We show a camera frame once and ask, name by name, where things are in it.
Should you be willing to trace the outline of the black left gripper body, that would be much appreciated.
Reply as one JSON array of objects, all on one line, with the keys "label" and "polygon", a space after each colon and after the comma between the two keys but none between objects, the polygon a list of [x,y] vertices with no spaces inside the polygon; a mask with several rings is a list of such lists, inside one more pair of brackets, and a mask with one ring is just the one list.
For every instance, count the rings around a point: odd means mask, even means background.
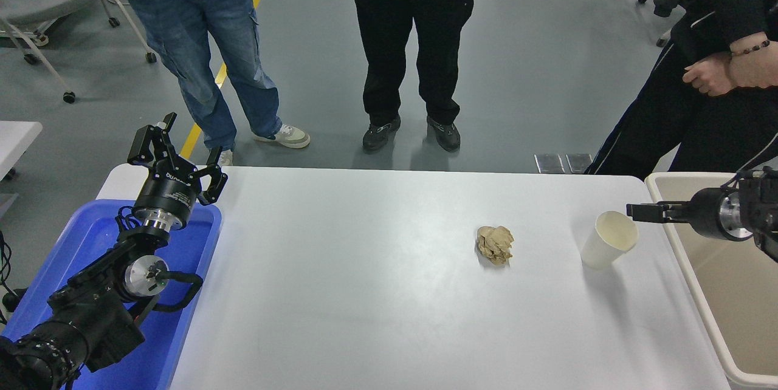
[{"label": "black left gripper body", "polygon": [[196,202],[198,184],[178,179],[170,172],[151,169],[134,202],[134,217],[140,221],[186,224]]}]

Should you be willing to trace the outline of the person's hand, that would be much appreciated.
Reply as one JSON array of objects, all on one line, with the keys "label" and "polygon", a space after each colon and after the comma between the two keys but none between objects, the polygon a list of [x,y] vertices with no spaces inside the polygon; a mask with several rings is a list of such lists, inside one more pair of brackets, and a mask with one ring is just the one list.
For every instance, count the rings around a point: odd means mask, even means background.
[{"label": "person's hand", "polygon": [[731,55],[718,52],[684,69],[683,81],[711,97],[726,95],[737,87],[730,75]]}]

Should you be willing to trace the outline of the person's hand with bracelet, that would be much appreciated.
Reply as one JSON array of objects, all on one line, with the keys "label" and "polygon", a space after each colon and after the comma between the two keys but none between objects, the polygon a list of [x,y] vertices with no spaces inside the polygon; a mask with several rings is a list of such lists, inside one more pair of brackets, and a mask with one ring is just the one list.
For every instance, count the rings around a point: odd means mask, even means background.
[{"label": "person's hand with bracelet", "polygon": [[768,46],[748,54],[733,55],[729,64],[729,77],[736,87],[777,86],[776,42],[770,41]]}]

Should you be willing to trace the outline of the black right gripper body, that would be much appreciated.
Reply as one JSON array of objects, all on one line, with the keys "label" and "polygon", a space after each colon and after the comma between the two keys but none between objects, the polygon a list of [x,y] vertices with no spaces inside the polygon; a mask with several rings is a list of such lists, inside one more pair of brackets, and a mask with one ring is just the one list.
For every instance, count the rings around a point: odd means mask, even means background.
[{"label": "black right gripper body", "polygon": [[707,238],[727,240],[720,221],[720,207],[725,193],[719,188],[704,188],[689,201],[689,220],[695,232]]}]

